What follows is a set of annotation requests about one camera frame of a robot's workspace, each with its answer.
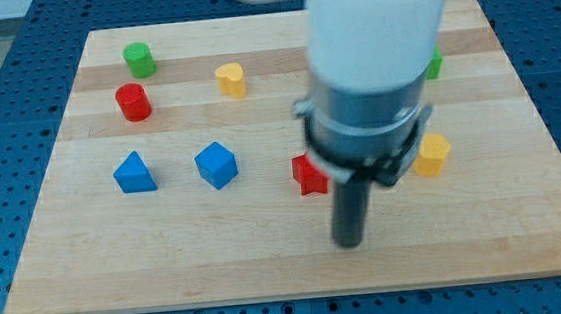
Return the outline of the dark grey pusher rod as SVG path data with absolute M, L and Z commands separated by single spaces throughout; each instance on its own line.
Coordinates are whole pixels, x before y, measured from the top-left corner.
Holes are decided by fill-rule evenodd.
M 371 181 L 353 177 L 339 182 L 333 188 L 332 238 L 341 248 L 354 248 L 361 244 Z

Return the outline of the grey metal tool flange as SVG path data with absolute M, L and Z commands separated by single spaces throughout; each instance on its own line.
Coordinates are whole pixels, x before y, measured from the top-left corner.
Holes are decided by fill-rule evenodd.
M 308 96 L 292 105 L 293 116 L 303 120 L 310 160 L 337 183 L 398 183 L 432 114 L 432 106 L 420 100 L 426 76 L 367 91 L 332 87 L 312 76 Z

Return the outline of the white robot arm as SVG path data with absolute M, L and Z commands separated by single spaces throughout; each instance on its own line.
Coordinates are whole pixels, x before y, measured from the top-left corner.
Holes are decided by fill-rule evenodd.
M 341 248 L 361 244 L 371 185 L 395 185 L 418 154 L 445 1 L 304 0 L 310 87 L 293 115 L 306 156 L 334 182 L 331 232 Z

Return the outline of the green block behind arm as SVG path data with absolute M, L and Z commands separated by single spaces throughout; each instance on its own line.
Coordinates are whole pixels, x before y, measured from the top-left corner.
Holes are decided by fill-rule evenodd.
M 440 70 L 443 65 L 443 55 L 439 47 L 434 47 L 433 54 L 430 59 L 426 75 L 428 80 L 436 80 L 440 76 Z

